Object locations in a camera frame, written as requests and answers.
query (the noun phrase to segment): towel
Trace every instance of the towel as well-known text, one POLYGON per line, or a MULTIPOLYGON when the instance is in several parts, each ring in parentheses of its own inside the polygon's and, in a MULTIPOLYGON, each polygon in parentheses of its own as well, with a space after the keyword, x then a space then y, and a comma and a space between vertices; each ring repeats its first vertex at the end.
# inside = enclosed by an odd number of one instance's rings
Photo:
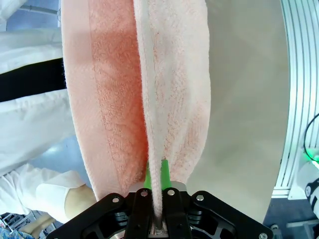
POLYGON ((205 1, 64 0, 62 38, 74 125, 97 199, 125 195, 144 179, 148 160, 160 216, 161 160, 169 161, 171 180, 185 183, 207 137, 205 1))

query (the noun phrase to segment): screw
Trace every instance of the screw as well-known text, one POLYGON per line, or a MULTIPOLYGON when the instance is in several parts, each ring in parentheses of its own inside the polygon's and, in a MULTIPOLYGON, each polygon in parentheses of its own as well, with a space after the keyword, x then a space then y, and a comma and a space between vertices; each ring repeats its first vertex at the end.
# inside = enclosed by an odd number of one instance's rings
POLYGON ((119 201, 120 201, 120 199, 118 199, 118 198, 113 198, 113 200, 112 200, 113 203, 118 203, 119 201))
POLYGON ((196 199, 197 199, 198 201, 203 201, 203 200, 204 200, 204 196, 203 196, 203 195, 198 195, 198 196, 196 197, 196 199))
POLYGON ((266 233, 260 233, 259 234, 259 239, 267 239, 267 238, 268 238, 268 236, 267 236, 266 233))
POLYGON ((167 192, 167 194, 169 194, 170 196, 173 196, 175 194, 175 191, 171 189, 167 192))
POLYGON ((146 197, 147 195, 148 195, 147 191, 142 191, 142 192, 141 192, 141 196, 142 196, 142 197, 146 197))

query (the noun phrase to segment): white sleeve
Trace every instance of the white sleeve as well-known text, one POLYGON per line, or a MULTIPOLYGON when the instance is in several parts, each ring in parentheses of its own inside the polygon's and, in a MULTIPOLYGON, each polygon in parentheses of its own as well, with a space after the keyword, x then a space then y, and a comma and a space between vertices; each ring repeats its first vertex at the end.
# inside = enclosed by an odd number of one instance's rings
POLYGON ((0 215, 39 210, 64 223, 68 221, 64 209, 66 195, 69 189, 82 185, 77 172, 58 173, 26 164, 0 177, 0 215))

